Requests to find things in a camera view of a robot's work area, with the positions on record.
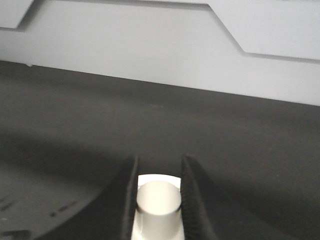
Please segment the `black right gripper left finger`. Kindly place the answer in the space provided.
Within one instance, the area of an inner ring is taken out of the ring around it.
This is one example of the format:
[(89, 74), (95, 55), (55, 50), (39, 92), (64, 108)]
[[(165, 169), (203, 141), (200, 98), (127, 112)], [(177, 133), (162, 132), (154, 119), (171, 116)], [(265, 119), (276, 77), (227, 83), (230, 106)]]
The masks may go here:
[(137, 156), (94, 155), (59, 167), (64, 183), (44, 205), (36, 240), (129, 240), (138, 187)]

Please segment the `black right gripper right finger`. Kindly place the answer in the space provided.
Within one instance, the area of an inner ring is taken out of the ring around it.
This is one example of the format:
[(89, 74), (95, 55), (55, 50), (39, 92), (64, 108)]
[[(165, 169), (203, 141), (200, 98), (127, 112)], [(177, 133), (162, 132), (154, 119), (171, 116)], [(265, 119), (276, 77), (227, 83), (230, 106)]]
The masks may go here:
[(295, 240), (217, 185), (192, 156), (181, 158), (181, 216), (187, 240)]

